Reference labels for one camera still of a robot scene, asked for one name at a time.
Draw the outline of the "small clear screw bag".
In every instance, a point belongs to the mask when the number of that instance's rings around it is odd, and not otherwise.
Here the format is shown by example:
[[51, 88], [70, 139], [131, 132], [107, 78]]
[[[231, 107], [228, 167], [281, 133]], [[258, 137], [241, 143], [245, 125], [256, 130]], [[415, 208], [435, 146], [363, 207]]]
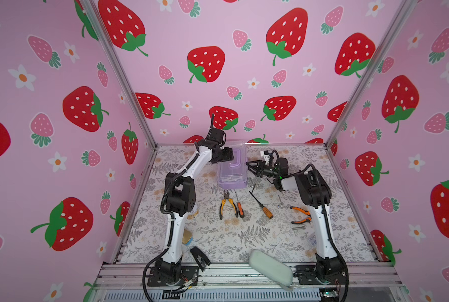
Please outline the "small clear screw bag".
[[316, 239], [316, 234], [310, 234], [307, 238], [307, 240], [309, 241], [309, 243], [312, 246], [316, 246], [317, 245], [317, 239]]

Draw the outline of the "purple plastic tool box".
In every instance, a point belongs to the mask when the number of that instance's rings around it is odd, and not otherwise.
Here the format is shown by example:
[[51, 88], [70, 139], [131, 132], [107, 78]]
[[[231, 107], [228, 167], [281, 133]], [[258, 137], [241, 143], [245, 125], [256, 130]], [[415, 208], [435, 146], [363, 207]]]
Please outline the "purple plastic tool box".
[[233, 151], [233, 160], [218, 164], [217, 182], [224, 190], [238, 190], [247, 187], [247, 147], [242, 141], [232, 141], [229, 148]]

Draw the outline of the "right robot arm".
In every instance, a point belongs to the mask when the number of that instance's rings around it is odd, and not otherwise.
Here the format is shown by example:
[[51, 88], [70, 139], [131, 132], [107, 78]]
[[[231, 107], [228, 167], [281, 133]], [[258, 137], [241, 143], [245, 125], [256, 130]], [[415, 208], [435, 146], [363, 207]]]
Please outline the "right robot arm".
[[264, 160], [248, 161], [248, 170], [257, 177], [271, 180], [276, 190], [295, 191], [310, 212], [311, 222], [316, 236], [316, 278], [322, 282], [331, 282], [342, 276], [349, 283], [346, 261], [339, 252], [332, 233], [330, 201], [332, 192], [313, 164], [304, 169], [289, 173], [288, 160], [279, 157], [273, 160], [266, 156]]

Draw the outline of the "small orange black screwdriver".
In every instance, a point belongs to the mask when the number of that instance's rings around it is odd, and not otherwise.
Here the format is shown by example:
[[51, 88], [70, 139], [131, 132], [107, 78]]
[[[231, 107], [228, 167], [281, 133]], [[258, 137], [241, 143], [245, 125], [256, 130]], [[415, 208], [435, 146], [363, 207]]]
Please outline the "small orange black screwdriver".
[[237, 194], [236, 191], [235, 191], [234, 193], [235, 193], [235, 199], [234, 199], [234, 201], [235, 201], [235, 203], [236, 203], [236, 207], [237, 207], [237, 210], [238, 210], [238, 216], [239, 216], [240, 218], [244, 218], [244, 211], [243, 211], [243, 208], [242, 208], [241, 203], [239, 202], [238, 194]]

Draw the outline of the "rectangular gold fish tin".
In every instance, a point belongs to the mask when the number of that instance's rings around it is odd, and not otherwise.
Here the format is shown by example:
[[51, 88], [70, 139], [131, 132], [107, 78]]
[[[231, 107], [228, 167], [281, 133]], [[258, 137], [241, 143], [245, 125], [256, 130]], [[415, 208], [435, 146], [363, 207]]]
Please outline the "rectangular gold fish tin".
[[193, 234], [189, 230], [184, 230], [183, 237], [182, 237], [182, 243], [186, 246], [188, 246], [193, 240]]

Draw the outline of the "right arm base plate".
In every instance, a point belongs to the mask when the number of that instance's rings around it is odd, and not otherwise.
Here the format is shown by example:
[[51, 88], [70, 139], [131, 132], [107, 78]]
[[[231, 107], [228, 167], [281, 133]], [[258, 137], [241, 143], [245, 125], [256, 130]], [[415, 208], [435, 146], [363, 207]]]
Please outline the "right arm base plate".
[[294, 277], [298, 279], [300, 285], [317, 286], [345, 285], [348, 280], [348, 275], [343, 271], [320, 276], [314, 265], [297, 265]]

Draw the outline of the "aluminium front rail frame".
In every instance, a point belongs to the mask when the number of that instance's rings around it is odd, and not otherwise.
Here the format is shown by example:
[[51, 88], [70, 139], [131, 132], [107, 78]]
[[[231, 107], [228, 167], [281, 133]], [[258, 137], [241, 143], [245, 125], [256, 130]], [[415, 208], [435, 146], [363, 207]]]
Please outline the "aluminium front rail frame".
[[311, 276], [311, 264], [290, 263], [305, 270], [290, 289], [246, 263], [212, 264], [197, 275], [190, 288], [143, 289], [142, 264], [104, 265], [92, 287], [90, 301], [412, 301], [396, 270], [385, 262], [351, 262], [349, 285], [321, 284]]

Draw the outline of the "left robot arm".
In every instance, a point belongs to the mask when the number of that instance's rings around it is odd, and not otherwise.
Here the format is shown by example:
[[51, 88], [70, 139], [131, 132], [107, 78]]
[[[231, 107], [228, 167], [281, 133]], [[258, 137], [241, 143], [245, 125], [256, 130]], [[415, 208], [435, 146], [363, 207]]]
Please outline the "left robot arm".
[[195, 209], [195, 178], [208, 163], [234, 159], [233, 149], [225, 147], [225, 143], [224, 131], [210, 128], [208, 135], [194, 144], [195, 152], [182, 168], [166, 175], [165, 192], [160, 203], [161, 213], [167, 216], [165, 248], [155, 259], [155, 267], [169, 283], [180, 279], [185, 220]]

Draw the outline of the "small black clip device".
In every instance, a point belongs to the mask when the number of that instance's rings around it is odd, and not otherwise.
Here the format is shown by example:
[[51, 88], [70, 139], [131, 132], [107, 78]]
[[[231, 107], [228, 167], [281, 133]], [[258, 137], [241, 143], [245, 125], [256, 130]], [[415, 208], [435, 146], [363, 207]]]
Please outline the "small black clip device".
[[205, 255], [205, 253], [198, 247], [193, 247], [189, 251], [202, 272], [204, 272], [206, 268], [211, 265], [211, 261], [209, 260], [208, 256]]

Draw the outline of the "large orange handled screwdriver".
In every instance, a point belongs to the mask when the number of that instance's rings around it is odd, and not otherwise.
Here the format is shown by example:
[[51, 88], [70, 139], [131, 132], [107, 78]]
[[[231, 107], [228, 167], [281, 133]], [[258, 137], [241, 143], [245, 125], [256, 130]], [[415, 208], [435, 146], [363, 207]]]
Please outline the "large orange handled screwdriver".
[[253, 197], [253, 199], [258, 203], [258, 205], [260, 206], [260, 208], [262, 209], [262, 211], [264, 212], [265, 216], [268, 219], [272, 219], [273, 218], [273, 214], [272, 212], [263, 204], [261, 203], [258, 198], [250, 191], [251, 196]]

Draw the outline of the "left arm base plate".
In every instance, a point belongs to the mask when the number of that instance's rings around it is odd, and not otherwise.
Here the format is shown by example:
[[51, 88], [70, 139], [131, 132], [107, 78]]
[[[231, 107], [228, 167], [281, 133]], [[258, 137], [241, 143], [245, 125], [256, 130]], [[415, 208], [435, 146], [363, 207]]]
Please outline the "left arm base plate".
[[191, 286], [196, 286], [200, 269], [197, 266], [182, 266], [177, 279], [159, 273], [156, 268], [151, 267], [149, 275], [146, 277], [146, 285], [150, 287], [173, 287], [183, 286], [191, 281]]

